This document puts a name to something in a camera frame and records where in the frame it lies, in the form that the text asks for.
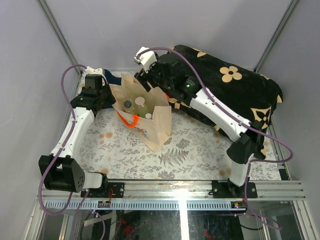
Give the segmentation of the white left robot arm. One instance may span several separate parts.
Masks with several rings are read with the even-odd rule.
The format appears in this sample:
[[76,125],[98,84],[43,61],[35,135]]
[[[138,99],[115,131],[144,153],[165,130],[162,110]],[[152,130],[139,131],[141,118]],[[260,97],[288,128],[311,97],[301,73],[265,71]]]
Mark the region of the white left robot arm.
[[109,193],[109,184],[98,173],[84,171],[77,158],[98,111],[114,104],[115,98],[101,74],[87,74],[84,83],[80,94],[70,101],[72,113],[58,144],[49,155],[40,157],[38,165],[46,189],[74,193],[92,189],[102,198]]

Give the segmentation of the green lotion pump bottle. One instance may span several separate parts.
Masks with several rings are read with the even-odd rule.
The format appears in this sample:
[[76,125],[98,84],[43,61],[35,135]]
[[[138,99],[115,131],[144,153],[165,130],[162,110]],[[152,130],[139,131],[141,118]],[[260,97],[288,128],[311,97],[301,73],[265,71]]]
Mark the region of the green lotion pump bottle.
[[139,117],[145,118],[146,114],[150,113],[150,109],[146,104],[146,100],[144,97],[139,96],[134,100],[135,103],[135,111]]

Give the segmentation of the beige canvas tote bag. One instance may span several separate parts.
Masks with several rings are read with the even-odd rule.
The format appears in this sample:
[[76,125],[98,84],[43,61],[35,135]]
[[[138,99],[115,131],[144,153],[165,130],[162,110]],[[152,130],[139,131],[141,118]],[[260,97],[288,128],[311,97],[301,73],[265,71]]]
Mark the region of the beige canvas tote bag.
[[[151,151],[156,152],[170,137],[172,125],[172,107],[165,93],[159,88],[146,91],[132,74],[121,75],[121,85],[111,84],[111,92],[116,100],[112,105],[121,122]],[[140,117],[136,113],[135,99],[144,97],[152,120]],[[135,115],[124,112],[124,101],[130,100]]]

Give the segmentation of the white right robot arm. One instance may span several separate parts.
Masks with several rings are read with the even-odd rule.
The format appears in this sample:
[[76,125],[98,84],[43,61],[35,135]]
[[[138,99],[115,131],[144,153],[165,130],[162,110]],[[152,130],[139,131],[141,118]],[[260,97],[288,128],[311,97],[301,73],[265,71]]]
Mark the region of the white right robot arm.
[[260,141],[259,123],[240,116],[214,96],[182,54],[172,51],[158,56],[152,49],[145,49],[134,60],[142,66],[135,78],[147,91],[159,87],[222,128],[232,141],[226,151],[232,169],[227,189],[236,198],[244,194],[250,161]]

